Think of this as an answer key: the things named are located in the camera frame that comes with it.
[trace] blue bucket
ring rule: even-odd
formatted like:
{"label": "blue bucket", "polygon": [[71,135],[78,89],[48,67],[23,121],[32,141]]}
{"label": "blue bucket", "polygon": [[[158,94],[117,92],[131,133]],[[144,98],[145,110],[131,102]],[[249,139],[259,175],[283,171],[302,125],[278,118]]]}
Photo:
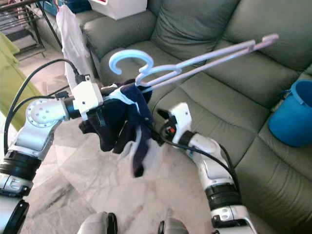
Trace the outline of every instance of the blue bucket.
{"label": "blue bucket", "polygon": [[312,143],[312,81],[298,80],[269,119],[271,133],[283,143],[299,147]]}

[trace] white box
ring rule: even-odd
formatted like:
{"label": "white box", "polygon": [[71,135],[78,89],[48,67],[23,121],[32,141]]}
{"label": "white box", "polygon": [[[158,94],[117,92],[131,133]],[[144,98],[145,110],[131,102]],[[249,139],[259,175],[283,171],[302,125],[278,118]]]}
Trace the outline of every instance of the white box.
{"label": "white box", "polygon": [[115,20],[143,12],[147,7],[147,0],[89,0],[92,10],[100,12]]}

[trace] navy blue cloth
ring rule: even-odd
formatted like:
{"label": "navy blue cloth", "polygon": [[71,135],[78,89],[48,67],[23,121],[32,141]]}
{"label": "navy blue cloth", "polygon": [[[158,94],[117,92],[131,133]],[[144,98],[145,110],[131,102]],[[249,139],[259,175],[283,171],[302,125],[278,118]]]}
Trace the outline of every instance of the navy blue cloth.
{"label": "navy blue cloth", "polygon": [[82,122],[79,128],[83,133],[97,133],[100,138],[101,150],[113,149],[113,152],[117,154],[123,151],[129,141],[136,140],[136,132],[140,128],[141,138],[132,164],[133,175],[139,177],[144,173],[142,163],[148,152],[148,141],[151,138],[151,130],[146,123],[148,125],[153,123],[152,113],[147,106],[152,92],[142,94],[141,90],[146,87],[136,87],[134,80],[128,80],[123,84],[117,84],[117,86],[121,87],[120,92],[123,95],[137,103],[139,112],[135,104],[128,105],[119,99],[110,99],[105,101],[102,106],[88,112],[88,120]]}

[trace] tiled floor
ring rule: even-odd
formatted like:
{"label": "tiled floor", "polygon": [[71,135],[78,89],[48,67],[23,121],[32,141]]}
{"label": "tiled floor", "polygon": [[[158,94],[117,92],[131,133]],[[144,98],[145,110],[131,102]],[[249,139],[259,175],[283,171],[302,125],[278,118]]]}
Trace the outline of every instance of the tiled floor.
{"label": "tiled floor", "polygon": [[[48,49],[21,62],[28,75],[61,55]],[[66,84],[63,64],[42,71],[33,83],[43,92]],[[210,212],[195,165],[180,151],[157,149],[154,166],[141,178],[131,176],[128,158],[102,152],[95,134],[83,135],[81,119],[62,123],[49,154],[37,171],[22,234],[75,234],[91,213],[114,212],[119,233],[156,234],[161,220],[181,219],[190,233],[210,233]]]}

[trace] green sofa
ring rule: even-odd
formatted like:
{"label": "green sofa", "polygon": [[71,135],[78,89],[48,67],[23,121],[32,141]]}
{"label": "green sofa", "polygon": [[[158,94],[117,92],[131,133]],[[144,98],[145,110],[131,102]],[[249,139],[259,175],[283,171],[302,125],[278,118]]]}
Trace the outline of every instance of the green sofa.
{"label": "green sofa", "polygon": [[273,46],[156,90],[149,105],[159,126],[157,108],[187,102],[192,128],[226,147],[259,233],[309,234],[312,146],[288,147],[267,122],[283,90],[312,79],[311,12],[311,0],[149,0],[146,12],[118,21],[98,18],[83,31],[105,85],[135,78],[144,65],[123,60],[122,75],[113,74],[109,58],[125,48],[147,52],[155,65],[176,64],[278,33]]}

